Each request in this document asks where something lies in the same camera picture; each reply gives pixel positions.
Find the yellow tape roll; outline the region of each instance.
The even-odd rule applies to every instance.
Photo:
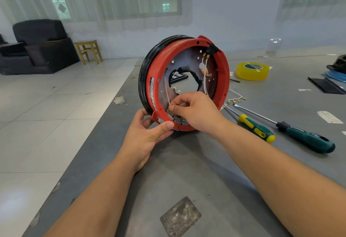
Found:
[[[237,67],[237,77],[244,80],[265,80],[268,76],[269,67],[257,62],[240,63]]]

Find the red plastic casing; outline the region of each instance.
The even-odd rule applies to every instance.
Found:
[[[164,121],[171,121],[171,118],[168,117],[165,109],[160,103],[159,99],[159,92],[158,92],[158,85],[160,81],[162,80],[162,76],[168,67],[168,64],[174,59],[176,55],[178,55],[183,50],[195,47],[195,46],[202,46],[202,47],[209,47],[209,43],[211,42],[208,38],[205,36],[198,36],[197,38],[191,38],[191,39],[183,39],[176,42],[171,43],[167,47],[165,47],[154,59],[154,61],[151,63],[149,72],[147,74],[147,80],[146,80],[146,91],[147,91],[147,98],[149,101],[149,104],[151,108],[153,109],[153,119],[159,123],[158,118],[161,118]],[[226,59],[225,54],[219,50],[214,54],[214,60],[217,65],[217,71],[218,71],[218,81],[217,81],[217,87],[215,91],[215,95],[213,97],[213,102],[215,103],[216,107],[220,109],[226,99],[228,88],[229,88],[229,66]],[[156,105],[157,110],[155,110],[152,101],[151,101],[151,94],[150,94],[150,80],[151,78],[155,79],[154,85],[153,85],[153,95],[154,95],[154,102]],[[181,131],[190,131],[195,130],[192,126],[185,126],[180,125],[178,123],[174,123],[174,129],[181,130]]]

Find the black rim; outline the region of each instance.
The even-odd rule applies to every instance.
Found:
[[[156,58],[156,56],[169,44],[182,40],[182,39],[188,39],[193,38],[185,35],[175,35],[168,38],[165,38],[164,40],[160,41],[158,44],[156,44],[147,54],[145,57],[141,70],[139,71],[138,76],[138,92],[139,92],[139,98],[141,99],[141,102],[145,108],[145,110],[151,115],[153,114],[153,109],[151,108],[148,98],[147,98],[147,89],[146,89],[146,81],[147,81],[147,74],[150,68],[151,63]]]

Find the white tile floor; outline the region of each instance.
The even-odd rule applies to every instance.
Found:
[[[0,75],[0,236],[23,234],[137,60]]]

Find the wooden stool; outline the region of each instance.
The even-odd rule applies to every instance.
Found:
[[[84,57],[83,57],[84,54],[85,54],[86,59],[88,60],[88,62],[90,62],[89,55],[88,55],[88,51],[89,50],[91,50],[93,52],[95,60],[96,60],[96,64],[99,63],[99,61],[97,60],[96,54],[98,54],[99,57],[100,57],[100,60],[103,61],[101,53],[100,53],[99,46],[97,45],[97,40],[77,41],[77,42],[75,42],[75,44],[76,44],[77,51],[78,51],[78,53],[79,53],[79,55],[81,57],[81,60],[82,60],[84,65],[85,65],[85,60],[84,60]]]

